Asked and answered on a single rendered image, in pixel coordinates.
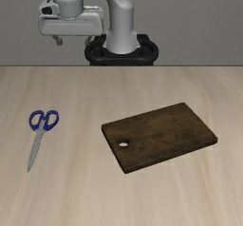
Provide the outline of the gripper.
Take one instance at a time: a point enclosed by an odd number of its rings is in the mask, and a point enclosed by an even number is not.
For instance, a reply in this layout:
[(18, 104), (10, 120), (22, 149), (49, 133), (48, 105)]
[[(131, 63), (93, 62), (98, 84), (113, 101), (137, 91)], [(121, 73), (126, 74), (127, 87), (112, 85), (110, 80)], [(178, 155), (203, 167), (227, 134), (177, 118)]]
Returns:
[(57, 46), (63, 44), (60, 36), (88, 36), (84, 43), (89, 46), (94, 36), (103, 33), (103, 10), (98, 6), (85, 6), (82, 1), (59, 6), (44, 0), (38, 11), (39, 31), (52, 36)]

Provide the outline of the dark brown cutting board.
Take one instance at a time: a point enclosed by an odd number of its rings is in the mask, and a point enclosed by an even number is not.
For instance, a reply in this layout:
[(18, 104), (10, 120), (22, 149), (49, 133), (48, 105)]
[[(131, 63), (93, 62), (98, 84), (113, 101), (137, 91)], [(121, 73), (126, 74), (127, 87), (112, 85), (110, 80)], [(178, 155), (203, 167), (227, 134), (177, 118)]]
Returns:
[(102, 132), (124, 174), (217, 143), (186, 103), (105, 123)]

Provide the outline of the blue-handled scissors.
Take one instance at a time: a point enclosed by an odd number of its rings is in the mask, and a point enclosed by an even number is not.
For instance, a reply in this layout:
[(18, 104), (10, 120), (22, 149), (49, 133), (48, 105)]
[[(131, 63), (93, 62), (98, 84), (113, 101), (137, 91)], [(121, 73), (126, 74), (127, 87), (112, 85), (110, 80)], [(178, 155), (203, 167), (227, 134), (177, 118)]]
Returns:
[(58, 121), (59, 113), (56, 110), (49, 110), (47, 113), (43, 110), (36, 110), (30, 114), (28, 123), (36, 135), (28, 157), (27, 172), (35, 162), (43, 135), (51, 130)]

